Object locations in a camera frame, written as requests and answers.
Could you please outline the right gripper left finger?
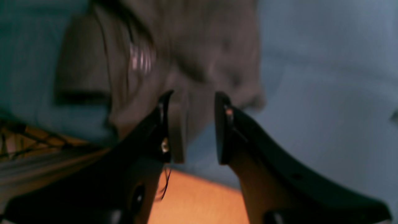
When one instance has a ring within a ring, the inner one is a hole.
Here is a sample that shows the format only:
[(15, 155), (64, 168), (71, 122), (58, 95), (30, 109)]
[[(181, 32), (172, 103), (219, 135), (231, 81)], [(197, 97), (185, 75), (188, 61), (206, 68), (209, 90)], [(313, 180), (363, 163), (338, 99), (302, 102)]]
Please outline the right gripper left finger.
[(146, 224), (164, 166), (172, 160), (169, 116), (173, 90), (107, 154), (46, 187), (14, 197), (11, 224)]

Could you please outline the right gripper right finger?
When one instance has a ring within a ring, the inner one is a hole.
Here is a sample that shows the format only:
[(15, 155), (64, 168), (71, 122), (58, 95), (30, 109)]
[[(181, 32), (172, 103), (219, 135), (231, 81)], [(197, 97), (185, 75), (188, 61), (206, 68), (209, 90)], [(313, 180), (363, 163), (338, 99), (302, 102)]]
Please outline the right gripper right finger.
[(251, 224), (389, 224), (385, 203), (327, 180), (284, 151), (223, 92), (215, 94), (218, 160), (238, 177)]

